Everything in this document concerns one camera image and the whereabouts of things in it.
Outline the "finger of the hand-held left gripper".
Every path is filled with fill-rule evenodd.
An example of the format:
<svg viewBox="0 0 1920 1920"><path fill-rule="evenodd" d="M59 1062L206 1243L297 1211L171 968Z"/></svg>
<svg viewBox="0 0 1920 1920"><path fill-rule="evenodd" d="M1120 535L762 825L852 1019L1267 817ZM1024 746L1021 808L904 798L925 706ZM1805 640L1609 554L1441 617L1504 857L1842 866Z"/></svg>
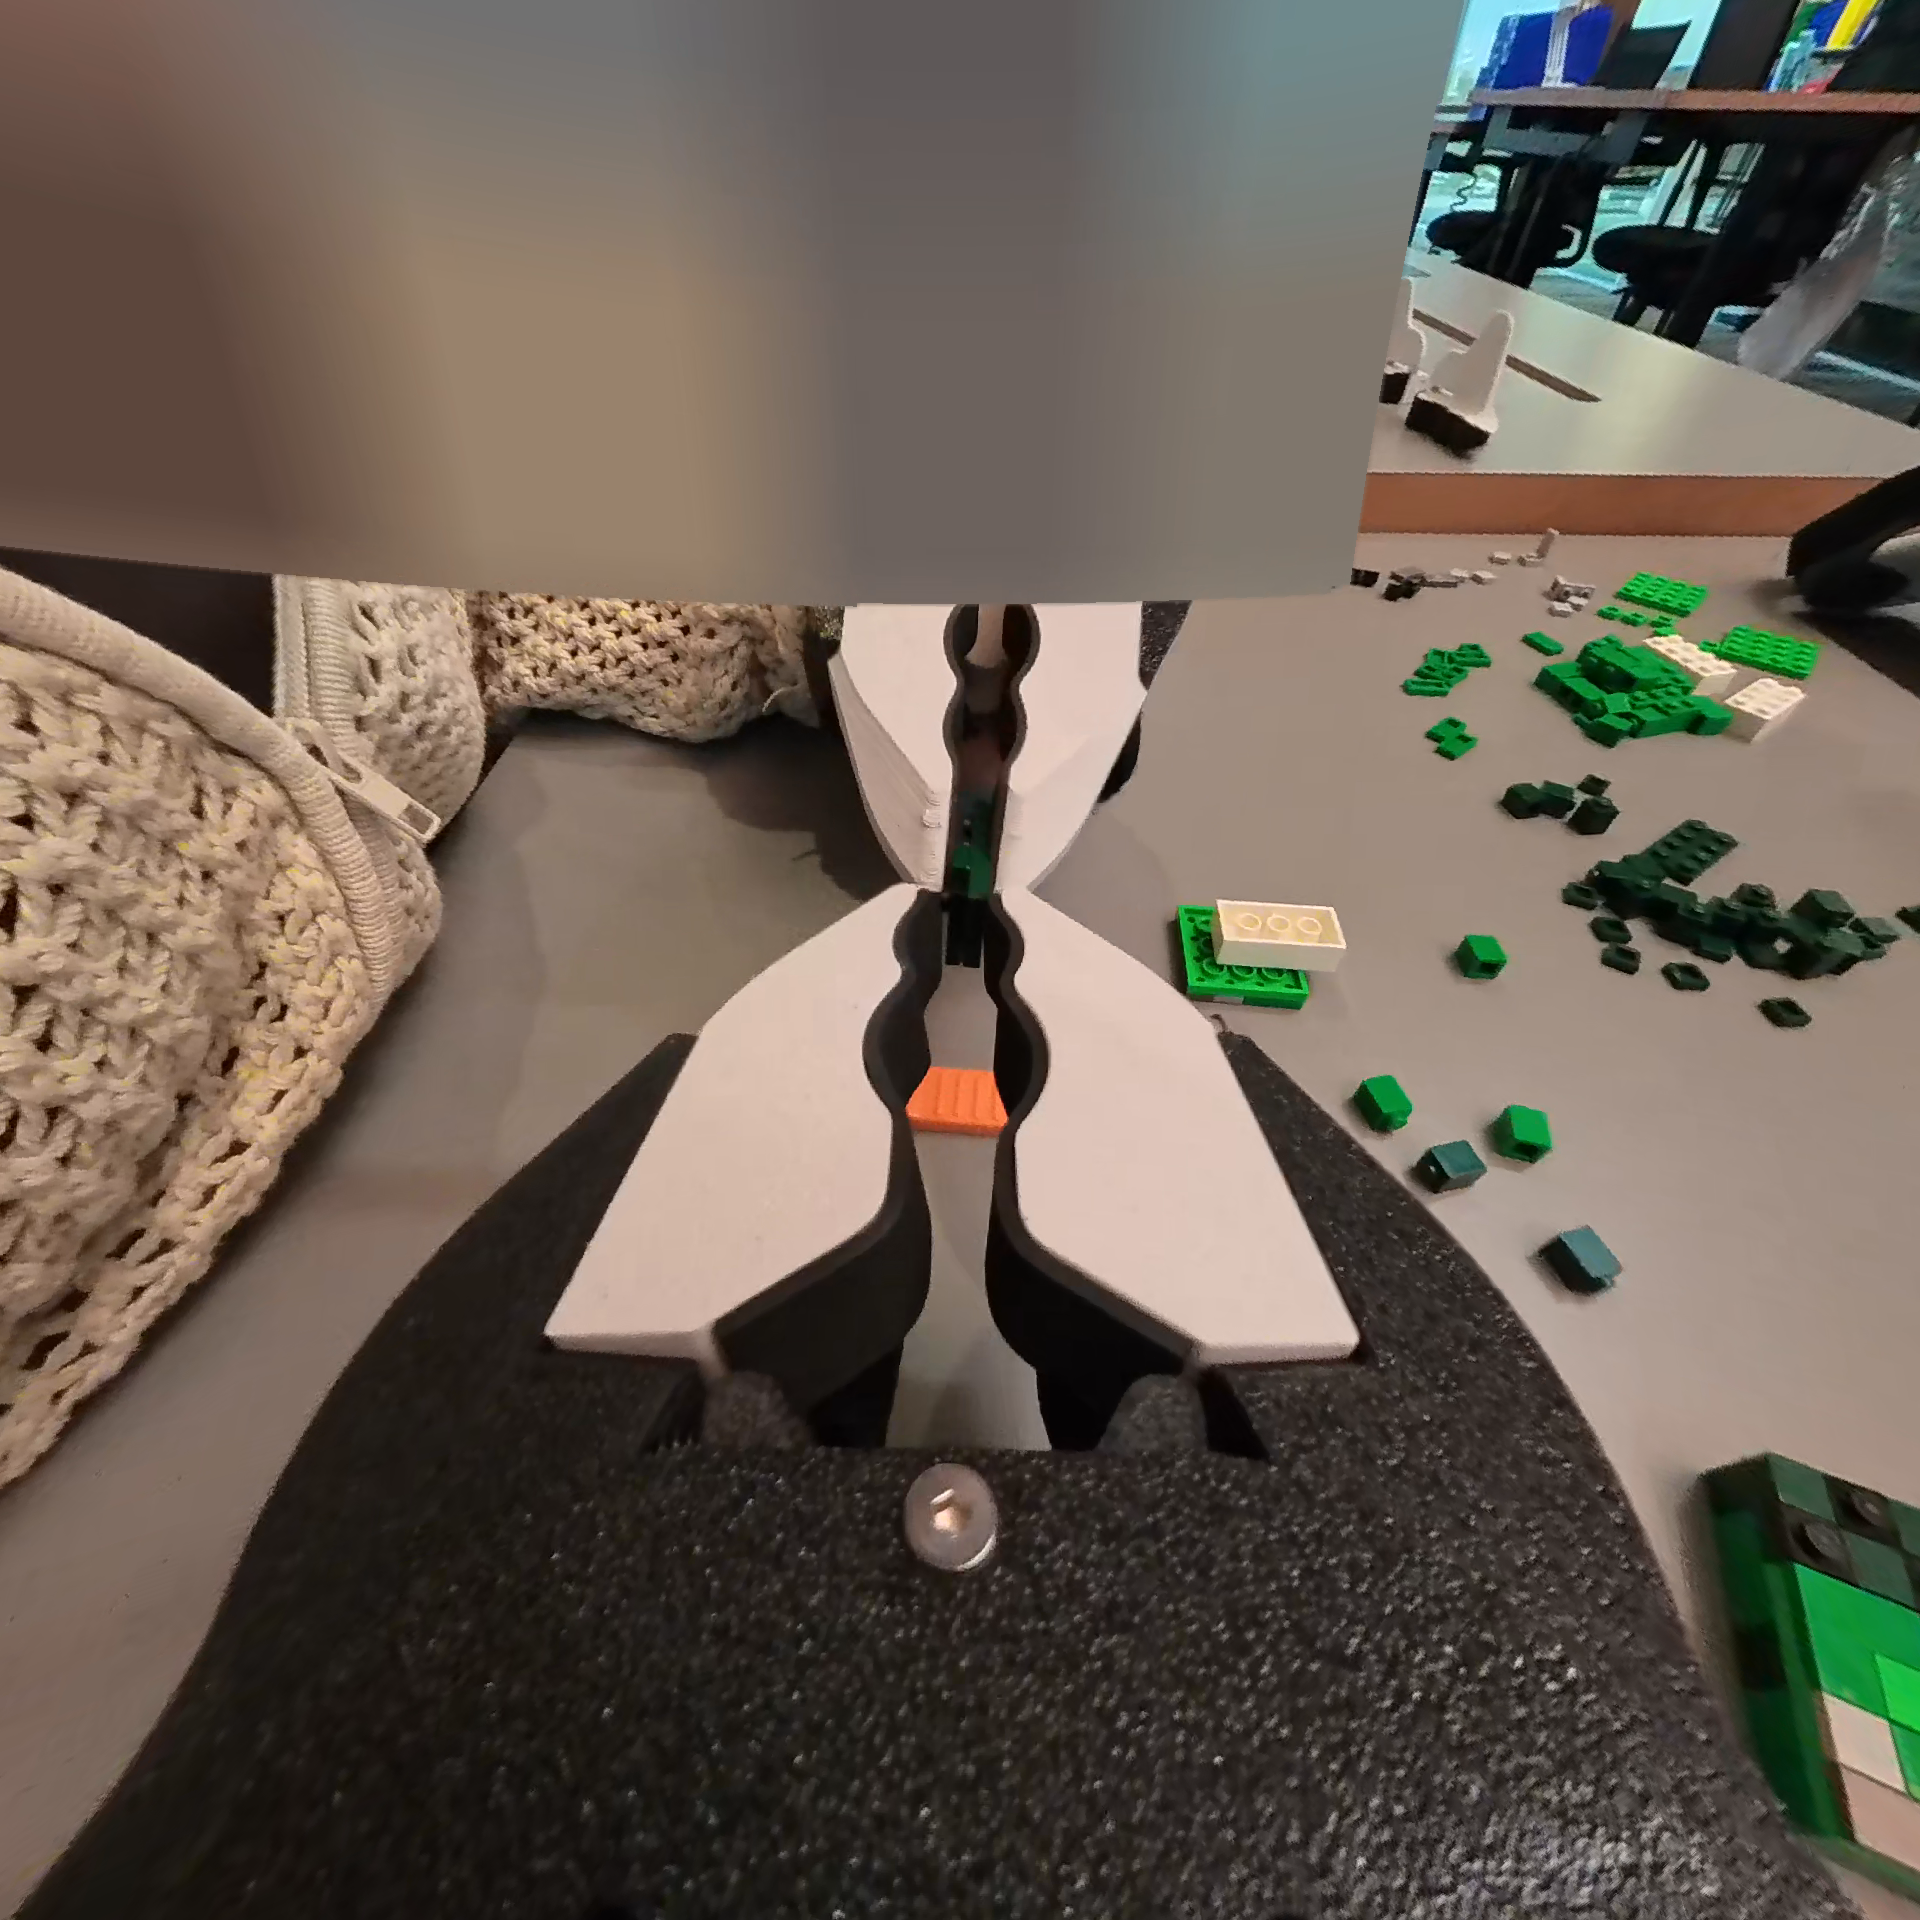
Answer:
<svg viewBox="0 0 1920 1920"><path fill-rule="evenodd" d="M830 657L832 706L857 790L904 880L942 890L948 873L961 681L948 603L854 603Z"/></svg>
<svg viewBox="0 0 1920 1920"><path fill-rule="evenodd" d="M1002 806L1003 890L1037 887L1088 825L1145 702L1139 601L1041 603L1033 617Z"/></svg>

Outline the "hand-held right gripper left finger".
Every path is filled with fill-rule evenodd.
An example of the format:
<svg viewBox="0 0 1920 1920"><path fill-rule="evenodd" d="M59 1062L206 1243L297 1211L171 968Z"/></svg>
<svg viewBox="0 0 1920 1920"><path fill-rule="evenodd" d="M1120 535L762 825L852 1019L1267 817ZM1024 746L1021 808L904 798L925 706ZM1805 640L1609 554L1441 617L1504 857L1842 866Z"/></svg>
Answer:
<svg viewBox="0 0 1920 1920"><path fill-rule="evenodd" d="M555 1347L811 1369L780 1321L889 1200L900 1095L866 1041L925 906L922 889L866 901L706 1021L545 1322Z"/></svg>

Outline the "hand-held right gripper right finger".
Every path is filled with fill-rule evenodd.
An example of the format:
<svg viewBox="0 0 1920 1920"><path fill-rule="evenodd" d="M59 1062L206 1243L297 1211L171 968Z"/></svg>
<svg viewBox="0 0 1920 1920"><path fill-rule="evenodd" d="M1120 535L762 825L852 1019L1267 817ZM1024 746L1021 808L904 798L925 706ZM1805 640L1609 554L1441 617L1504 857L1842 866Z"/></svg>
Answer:
<svg viewBox="0 0 1920 1920"><path fill-rule="evenodd" d="M1198 1007L1021 889L992 901L986 977L1008 1345L1037 1374L1350 1358L1354 1314Z"/></svg>

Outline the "dark green lego brick stack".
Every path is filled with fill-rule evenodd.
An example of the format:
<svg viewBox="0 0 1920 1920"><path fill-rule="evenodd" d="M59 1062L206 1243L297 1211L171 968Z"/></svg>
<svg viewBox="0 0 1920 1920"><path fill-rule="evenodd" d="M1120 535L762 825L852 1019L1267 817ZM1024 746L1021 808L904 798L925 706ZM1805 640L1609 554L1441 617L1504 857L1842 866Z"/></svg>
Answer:
<svg viewBox="0 0 1920 1920"><path fill-rule="evenodd" d="M998 798L992 784L970 784L953 803L944 878L944 962L978 968L989 901L996 890Z"/></svg>

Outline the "person's left forearm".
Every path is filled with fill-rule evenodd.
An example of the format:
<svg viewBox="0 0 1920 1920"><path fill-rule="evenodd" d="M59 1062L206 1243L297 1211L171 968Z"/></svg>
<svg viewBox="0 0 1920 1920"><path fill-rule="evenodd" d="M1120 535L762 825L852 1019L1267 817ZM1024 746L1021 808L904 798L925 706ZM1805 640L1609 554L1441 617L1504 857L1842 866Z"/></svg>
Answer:
<svg viewBox="0 0 1920 1920"><path fill-rule="evenodd" d="M819 722L804 647L842 607L645 603L469 591L473 672L490 712L568 712L705 744L785 715Z"/></svg>

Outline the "green lego base, tan brick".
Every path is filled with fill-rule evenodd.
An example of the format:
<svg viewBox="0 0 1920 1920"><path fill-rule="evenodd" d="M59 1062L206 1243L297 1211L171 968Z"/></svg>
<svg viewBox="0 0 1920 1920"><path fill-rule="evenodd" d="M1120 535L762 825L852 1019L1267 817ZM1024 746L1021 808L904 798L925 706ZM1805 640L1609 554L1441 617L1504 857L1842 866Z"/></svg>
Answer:
<svg viewBox="0 0 1920 1920"><path fill-rule="evenodd" d="M1218 897L1176 910L1176 949L1188 1001L1298 1013L1349 942L1330 904Z"/></svg>

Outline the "small grey lego pieces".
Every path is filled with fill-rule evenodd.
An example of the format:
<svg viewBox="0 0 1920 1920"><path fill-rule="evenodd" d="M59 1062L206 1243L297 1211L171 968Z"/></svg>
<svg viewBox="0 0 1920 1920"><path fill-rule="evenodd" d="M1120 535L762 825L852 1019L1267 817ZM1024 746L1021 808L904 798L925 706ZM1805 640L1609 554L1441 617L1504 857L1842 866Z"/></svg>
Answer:
<svg viewBox="0 0 1920 1920"><path fill-rule="evenodd" d="M1585 607L1600 584L1581 569L1564 570L1569 535L1546 526L1532 535L1364 535L1350 584L1413 595L1458 587L1492 587L1520 577L1554 607Z"/></svg>

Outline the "pile of bright green lego pieces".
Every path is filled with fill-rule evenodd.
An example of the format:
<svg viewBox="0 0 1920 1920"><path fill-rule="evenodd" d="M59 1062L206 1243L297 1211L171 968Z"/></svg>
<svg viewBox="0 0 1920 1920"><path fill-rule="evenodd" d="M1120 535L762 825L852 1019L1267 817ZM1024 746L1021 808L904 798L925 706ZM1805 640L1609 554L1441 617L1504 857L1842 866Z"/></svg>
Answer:
<svg viewBox="0 0 1920 1920"><path fill-rule="evenodd" d="M1707 601L1705 584L1645 569L1606 601L1592 584L1554 576L1548 617L1593 617L1597 631L1580 643L1524 631L1532 686L1604 750L1662 736L1758 741L1802 710L1822 647L1746 623L1696 641L1675 619Z"/></svg>

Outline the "scattered dark green lego pieces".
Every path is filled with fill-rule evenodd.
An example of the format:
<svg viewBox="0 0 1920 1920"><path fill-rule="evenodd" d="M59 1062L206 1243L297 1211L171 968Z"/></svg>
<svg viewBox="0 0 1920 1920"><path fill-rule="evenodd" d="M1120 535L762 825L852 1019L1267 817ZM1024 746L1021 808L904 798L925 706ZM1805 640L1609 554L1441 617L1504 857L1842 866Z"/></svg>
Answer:
<svg viewBox="0 0 1920 1920"><path fill-rule="evenodd" d="M1738 850L1731 831L1684 817L1644 848L1597 857L1557 895L1580 913L1600 965L1614 973L1651 971L1682 993L1707 992L1729 966L1784 981L1784 992L1761 998L1761 1014L1779 1029L1812 1021L1802 989L1916 946L1914 902L1868 913L1832 887L1789 897L1758 880L1705 889Z"/></svg>

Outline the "green pixel lego cube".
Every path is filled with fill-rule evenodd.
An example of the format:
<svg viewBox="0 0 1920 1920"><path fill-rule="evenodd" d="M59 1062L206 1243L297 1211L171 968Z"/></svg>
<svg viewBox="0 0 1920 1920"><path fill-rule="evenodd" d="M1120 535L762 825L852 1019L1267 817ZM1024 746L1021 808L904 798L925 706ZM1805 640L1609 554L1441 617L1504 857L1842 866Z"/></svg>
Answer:
<svg viewBox="0 0 1920 1920"><path fill-rule="evenodd" d="M1916 1503L1779 1453L1701 1488L1766 1784L1802 1832L1916 1898Z"/></svg>

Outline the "cream knit sweater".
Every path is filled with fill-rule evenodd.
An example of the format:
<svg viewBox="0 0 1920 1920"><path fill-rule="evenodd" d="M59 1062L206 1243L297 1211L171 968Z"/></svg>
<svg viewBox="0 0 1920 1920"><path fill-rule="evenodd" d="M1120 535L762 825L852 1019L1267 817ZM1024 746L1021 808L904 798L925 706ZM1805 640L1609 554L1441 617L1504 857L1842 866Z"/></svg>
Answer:
<svg viewBox="0 0 1920 1920"><path fill-rule="evenodd" d="M272 576L274 710L3 574L3 1475L216 1265L441 928L456 590Z"/></svg>

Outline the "black inner top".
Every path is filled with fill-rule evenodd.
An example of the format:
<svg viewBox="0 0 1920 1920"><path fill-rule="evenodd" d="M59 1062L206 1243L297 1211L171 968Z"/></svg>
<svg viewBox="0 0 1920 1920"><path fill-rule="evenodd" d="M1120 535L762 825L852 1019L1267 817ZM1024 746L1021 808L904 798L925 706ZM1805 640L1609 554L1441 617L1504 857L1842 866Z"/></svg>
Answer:
<svg viewBox="0 0 1920 1920"><path fill-rule="evenodd" d="M277 594L270 574L5 546L3 567L110 617L274 710Z"/></svg>

